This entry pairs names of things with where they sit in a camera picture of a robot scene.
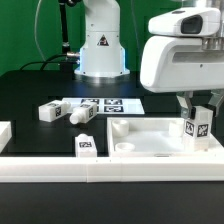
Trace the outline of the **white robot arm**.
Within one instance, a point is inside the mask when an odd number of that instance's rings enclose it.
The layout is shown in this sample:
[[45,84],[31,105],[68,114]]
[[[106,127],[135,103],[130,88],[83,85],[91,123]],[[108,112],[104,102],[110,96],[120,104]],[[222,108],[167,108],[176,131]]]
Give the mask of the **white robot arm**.
[[[224,102],[224,0],[176,1],[184,5],[148,22],[140,82],[151,92],[175,92],[184,118],[196,116],[193,93],[209,90],[207,108],[217,115]],[[83,2],[86,38],[75,73],[94,82],[128,74],[116,0]]]

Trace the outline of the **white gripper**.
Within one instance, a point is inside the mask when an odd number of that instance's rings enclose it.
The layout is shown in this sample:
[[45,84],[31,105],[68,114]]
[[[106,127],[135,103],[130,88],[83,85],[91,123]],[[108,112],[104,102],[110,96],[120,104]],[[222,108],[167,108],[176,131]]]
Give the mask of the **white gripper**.
[[212,90],[209,105],[217,116],[224,102],[224,51],[203,50],[200,38],[151,37],[143,50],[140,82],[151,92],[178,92],[184,119],[195,117],[192,91]]

